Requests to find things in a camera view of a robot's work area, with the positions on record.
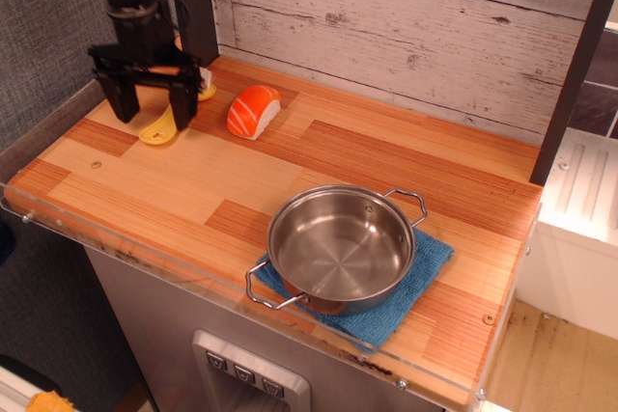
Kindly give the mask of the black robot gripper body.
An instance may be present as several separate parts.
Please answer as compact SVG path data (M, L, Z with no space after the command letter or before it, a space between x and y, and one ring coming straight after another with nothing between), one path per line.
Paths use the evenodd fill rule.
M158 88L200 89L200 61L181 51L169 19L156 10L109 9L117 41L88 49L96 77Z

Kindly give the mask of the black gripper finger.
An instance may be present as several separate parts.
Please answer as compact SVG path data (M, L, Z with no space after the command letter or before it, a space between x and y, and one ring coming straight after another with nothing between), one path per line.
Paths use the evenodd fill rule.
M123 77L112 76L102 71L96 72L96 79L115 116L121 122L129 123L140 110L135 86Z
M176 129L183 131L197 113L199 78L174 76L168 83L168 91Z

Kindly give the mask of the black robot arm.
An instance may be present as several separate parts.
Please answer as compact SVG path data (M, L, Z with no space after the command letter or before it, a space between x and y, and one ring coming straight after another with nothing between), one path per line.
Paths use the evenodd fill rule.
M171 126L182 131L196 116L207 87L199 58L180 50L167 0L106 0L117 41L93 45L93 73L115 116L130 122L140 111L137 86L168 91Z

